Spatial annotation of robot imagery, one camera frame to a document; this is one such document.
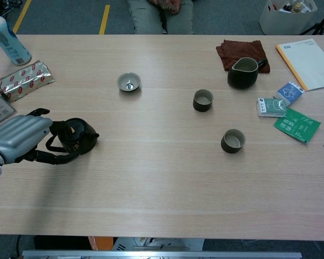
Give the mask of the silver and black left robot hand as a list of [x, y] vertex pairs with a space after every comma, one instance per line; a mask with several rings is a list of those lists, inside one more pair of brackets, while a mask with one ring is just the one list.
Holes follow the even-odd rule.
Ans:
[[22, 160], [61, 165], [79, 157], [78, 152], [68, 155], [37, 150], [38, 144], [49, 134], [57, 130], [69, 130], [63, 121], [52, 121], [37, 115], [17, 115], [0, 125], [0, 166], [19, 163]]

